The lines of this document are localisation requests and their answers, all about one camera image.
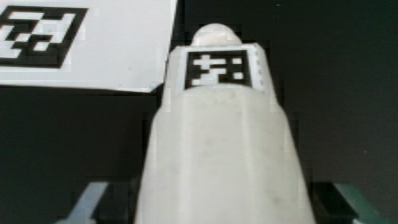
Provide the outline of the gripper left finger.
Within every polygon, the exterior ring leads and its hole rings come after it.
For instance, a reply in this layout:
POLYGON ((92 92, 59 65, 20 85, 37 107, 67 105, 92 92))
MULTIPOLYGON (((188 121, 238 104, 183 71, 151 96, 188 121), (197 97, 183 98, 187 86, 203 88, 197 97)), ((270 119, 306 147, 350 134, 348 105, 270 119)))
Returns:
POLYGON ((107 182, 91 182, 87 184, 69 215, 55 222, 55 224, 98 224, 92 214, 107 187, 107 182))

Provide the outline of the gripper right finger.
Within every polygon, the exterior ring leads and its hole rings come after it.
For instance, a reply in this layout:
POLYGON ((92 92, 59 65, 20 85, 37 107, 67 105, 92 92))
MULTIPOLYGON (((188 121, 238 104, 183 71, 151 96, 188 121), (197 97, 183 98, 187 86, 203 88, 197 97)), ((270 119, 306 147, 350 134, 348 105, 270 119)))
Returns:
POLYGON ((354 211, 350 224, 382 224, 380 213, 359 188, 346 183, 336 183, 334 187, 343 196, 348 208, 354 211))

